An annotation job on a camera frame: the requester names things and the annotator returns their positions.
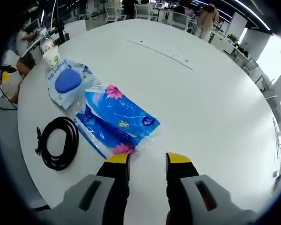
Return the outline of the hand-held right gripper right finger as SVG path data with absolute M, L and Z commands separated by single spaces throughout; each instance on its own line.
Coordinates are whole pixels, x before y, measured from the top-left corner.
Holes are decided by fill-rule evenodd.
M 235 205 L 229 191 L 207 175 L 200 175 L 192 161 L 166 153 L 166 194 L 170 225 L 230 225 Z

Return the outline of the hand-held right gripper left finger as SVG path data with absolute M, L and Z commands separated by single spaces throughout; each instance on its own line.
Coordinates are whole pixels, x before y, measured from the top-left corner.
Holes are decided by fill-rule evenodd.
M 130 156 L 113 155 L 97 174 L 86 176 L 65 192 L 63 224 L 123 224 L 129 197 Z

